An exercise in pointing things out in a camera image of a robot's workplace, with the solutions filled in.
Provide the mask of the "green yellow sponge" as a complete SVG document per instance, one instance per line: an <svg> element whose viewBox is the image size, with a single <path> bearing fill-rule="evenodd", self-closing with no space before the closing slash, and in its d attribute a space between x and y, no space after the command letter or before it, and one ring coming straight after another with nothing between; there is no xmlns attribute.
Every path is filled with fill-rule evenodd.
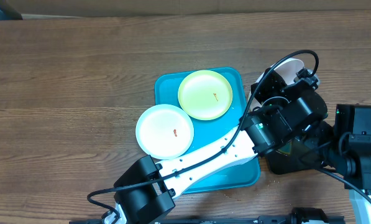
<svg viewBox="0 0 371 224"><path fill-rule="evenodd" d="M297 140L291 140L281 146L277 152L285 156L292 156L296 153Z"/></svg>

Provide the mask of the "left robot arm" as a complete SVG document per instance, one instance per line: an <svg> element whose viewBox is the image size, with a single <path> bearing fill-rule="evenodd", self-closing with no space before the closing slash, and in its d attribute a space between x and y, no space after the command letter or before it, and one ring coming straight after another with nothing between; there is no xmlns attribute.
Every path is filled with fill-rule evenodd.
<svg viewBox="0 0 371 224"><path fill-rule="evenodd" d="M144 156L114 183L115 207L102 223L153 223L166 216L175 199L197 182L228 167L245 164L281 148L320 123L327 106L315 92L314 71L277 73L266 69L255 83L257 110L219 139L189 154L154 162Z"/></svg>

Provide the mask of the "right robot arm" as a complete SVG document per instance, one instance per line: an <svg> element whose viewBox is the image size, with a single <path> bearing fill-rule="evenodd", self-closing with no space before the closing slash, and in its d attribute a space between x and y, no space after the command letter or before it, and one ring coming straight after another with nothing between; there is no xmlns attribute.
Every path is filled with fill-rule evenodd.
<svg viewBox="0 0 371 224"><path fill-rule="evenodd" d="M371 224L371 106L337 105L333 133L313 149L314 168L344 184L356 223Z"/></svg>

